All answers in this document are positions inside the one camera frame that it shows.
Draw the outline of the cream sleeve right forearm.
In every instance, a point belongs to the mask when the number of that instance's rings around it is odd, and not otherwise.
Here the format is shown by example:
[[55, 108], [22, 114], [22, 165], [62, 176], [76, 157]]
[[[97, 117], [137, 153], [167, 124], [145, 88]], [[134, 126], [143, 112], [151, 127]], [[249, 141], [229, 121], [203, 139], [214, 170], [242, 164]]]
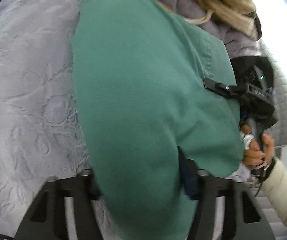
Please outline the cream sleeve right forearm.
[[282, 223], [287, 227], [287, 168], [278, 158], [273, 158], [267, 169], [262, 189]]

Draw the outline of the person's right hand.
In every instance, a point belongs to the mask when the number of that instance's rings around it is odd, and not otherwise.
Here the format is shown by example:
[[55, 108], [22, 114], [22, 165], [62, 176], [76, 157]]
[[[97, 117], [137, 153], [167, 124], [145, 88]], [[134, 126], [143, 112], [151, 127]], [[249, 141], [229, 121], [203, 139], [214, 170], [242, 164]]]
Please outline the person's right hand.
[[263, 134], [261, 141], [263, 143], [263, 150], [255, 139], [251, 139], [249, 148], [244, 150], [242, 163], [250, 170], [254, 170], [260, 166], [269, 166], [275, 155], [275, 140], [271, 135]]

